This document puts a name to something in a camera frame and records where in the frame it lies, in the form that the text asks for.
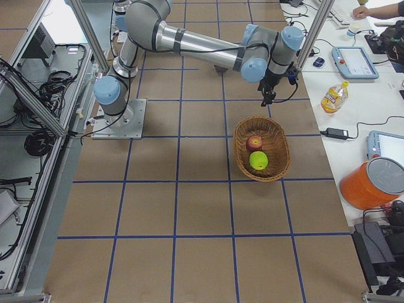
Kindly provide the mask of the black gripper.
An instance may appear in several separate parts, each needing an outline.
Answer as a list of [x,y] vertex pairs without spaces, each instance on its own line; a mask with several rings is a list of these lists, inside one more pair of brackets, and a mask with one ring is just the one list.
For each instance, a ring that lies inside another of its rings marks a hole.
[[266,107],[273,103],[276,98],[275,87],[279,84],[282,78],[287,77],[287,73],[275,74],[271,71],[266,71],[264,77],[259,81],[258,91],[262,93],[262,107]]

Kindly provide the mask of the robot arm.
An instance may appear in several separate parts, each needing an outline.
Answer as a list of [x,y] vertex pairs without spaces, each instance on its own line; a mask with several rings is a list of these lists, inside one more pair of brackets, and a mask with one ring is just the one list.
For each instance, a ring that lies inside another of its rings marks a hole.
[[237,45],[168,25],[165,20],[171,8],[170,1],[128,4],[124,15],[127,39],[108,74],[96,81],[93,89],[107,128],[124,128],[133,120],[134,110],[129,107],[130,84],[125,80],[136,76],[140,50],[189,55],[238,71],[245,81],[258,83],[263,107],[274,101],[274,88],[292,67],[304,39],[300,28],[286,26],[276,31],[248,24],[241,44]]

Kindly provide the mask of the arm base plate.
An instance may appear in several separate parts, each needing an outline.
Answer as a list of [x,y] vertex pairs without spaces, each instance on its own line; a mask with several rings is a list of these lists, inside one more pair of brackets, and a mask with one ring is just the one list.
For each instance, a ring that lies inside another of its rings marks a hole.
[[103,115],[103,118],[93,123],[91,137],[95,140],[140,140],[143,137],[146,103],[146,99],[130,99],[125,113],[112,126],[110,122],[114,122],[119,116],[106,116],[105,119],[104,110],[99,105],[97,114]]

